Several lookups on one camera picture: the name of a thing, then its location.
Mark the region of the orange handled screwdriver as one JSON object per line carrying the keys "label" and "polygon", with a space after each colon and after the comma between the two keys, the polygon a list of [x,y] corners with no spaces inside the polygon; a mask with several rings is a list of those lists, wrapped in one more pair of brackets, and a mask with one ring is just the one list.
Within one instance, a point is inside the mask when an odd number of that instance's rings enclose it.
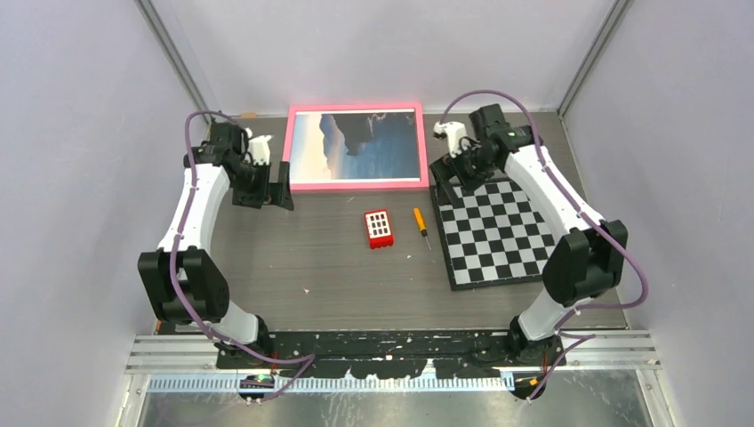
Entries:
{"label": "orange handled screwdriver", "polygon": [[431,248],[431,243],[429,242],[429,232],[428,232],[427,226],[425,224],[425,221],[423,219],[423,216],[421,214],[421,210],[419,207],[415,207],[413,209],[413,216],[414,216],[417,228],[422,238],[424,239],[427,248],[431,251],[432,248]]}

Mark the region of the pink picture frame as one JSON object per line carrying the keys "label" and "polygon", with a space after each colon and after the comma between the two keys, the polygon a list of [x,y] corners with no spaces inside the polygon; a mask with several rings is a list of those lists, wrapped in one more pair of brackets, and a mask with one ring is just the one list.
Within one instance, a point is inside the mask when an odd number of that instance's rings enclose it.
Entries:
{"label": "pink picture frame", "polygon": [[303,111],[342,111],[342,110],[387,110],[387,109],[410,109],[416,113],[416,125],[418,140],[420,143],[420,172],[421,178],[416,181],[368,181],[368,182],[335,182],[335,183],[309,183],[297,184],[291,182],[293,191],[338,191],[338,190],[414,190],[426,189],[429,186],[429,166],[424,132],[424,120],[422,106],[418,101],[398,102],[367,102],[358,104],[298,104],[292,105],[288,110],[288,119],[285,131],[285,145],[283,148],[283,161],[288,162],[289,144],[293,132],[294,116]]}

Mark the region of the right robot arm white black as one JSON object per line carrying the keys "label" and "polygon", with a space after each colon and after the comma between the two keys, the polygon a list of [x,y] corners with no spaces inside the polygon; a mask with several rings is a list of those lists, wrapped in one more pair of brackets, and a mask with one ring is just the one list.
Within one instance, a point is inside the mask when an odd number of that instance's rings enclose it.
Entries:
{"label": "right robot arm white black", "polygon": [[567,316],[619,284],[628,230],[619,220],[604,219],[575,192],[533,123],[512,126],[496,104],[473,111],[469,119],[471,133],[461,122],[441,119],[434,125],[435,137],[448,144],[447,154],[429,167],[439,205],[469,206],[475,190],[501,172],[525,193],[554,238],[541,270],[543,289],[511,320],[503,340],[508,359],[530,365],[554,350]]}

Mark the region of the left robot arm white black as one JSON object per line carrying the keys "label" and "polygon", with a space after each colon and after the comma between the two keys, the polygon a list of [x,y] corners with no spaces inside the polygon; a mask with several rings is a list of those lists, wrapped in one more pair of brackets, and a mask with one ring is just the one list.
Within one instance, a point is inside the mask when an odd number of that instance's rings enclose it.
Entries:
{"label": "left robot arm white black", "polygon": [[260,209],[294,209],[289,165],[271,181],[268,135],[234,123],[213,123],[207,140],[190,145],[184,182],[171,225],[155,250],[140,254],[137,269],[156,318],[195,325],[212,338],[240,342],[238,356],[252,368],[266,366],[273,346],[263,319],[241,309],[211,257],[221,203]]}

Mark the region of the landscape photo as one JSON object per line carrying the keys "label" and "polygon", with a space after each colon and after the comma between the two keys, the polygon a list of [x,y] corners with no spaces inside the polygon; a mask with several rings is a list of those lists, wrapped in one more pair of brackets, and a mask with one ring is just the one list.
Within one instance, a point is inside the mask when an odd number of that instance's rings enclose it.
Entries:
{"label": "landscape photo", "polygon": [[298,112],[289,144],[291,182],[416,181],[416,121],[410,109]]}

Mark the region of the black white checkerboard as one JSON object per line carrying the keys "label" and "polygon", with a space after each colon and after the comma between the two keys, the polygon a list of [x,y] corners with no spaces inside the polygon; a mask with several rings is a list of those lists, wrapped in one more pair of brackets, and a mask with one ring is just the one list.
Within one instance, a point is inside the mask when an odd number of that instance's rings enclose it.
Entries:
{"label": "black white checkerboard", "polygon": [[493,179],[462,202],[441,205],[440,191],[429,194],[437,222],[449,286],[454,291],[536,282],[555,239],[525,192],[508,178]]}

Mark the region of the red white toy block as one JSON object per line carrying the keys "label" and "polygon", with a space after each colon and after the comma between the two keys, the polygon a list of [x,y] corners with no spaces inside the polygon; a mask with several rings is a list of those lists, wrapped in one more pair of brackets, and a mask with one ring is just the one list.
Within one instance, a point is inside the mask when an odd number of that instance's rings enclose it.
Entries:
{"label": "red white toy block", "polygon": [[387,209],[366,212],[364,213],[364,219],[368,245],[371,249],[394,245],[394,233]]}

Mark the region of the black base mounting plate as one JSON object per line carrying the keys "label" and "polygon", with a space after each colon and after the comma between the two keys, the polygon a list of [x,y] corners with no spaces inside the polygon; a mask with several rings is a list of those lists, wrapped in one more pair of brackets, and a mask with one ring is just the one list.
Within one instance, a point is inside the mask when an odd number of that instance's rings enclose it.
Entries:
{"label": "black base mounting plate", "polygon": [[300,372],[301,358],[313,355],[303,378],[373,375],[380,380],[413,379],[428,368],[442,380],[491,378],[503,367],[531,368],[541,375],[560,360],[564,349],[557,337],[519,344],[507,331],[492,330],[275,332],[251,347],[265,360],[230,344],[215,346],[220,369],[260,368],[292,378]]}

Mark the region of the aluminium rail frame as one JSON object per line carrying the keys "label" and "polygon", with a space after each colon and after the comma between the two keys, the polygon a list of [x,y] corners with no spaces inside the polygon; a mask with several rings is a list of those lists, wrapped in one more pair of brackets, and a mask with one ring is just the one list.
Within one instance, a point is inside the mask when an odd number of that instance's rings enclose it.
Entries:
{"label": "aluminium rail frame", "polygon": [[279,368],[272,375],[262,367],[221,367],[219,351],[197,335],[138,336],[125,372],[142,375],[150,391],[165,393],[246,392],[246,377],[268,378],[274,384],[262,387],[262,394],[337,392],[425,392],[425,391],[514,391],[529,376],[542,376],[537,367],[490,367],[480,373],[459,358],[374,356],[348,359],[325,357],[335,364],[332,374],[319,372],[312,364],[296,377],[296,368]]}

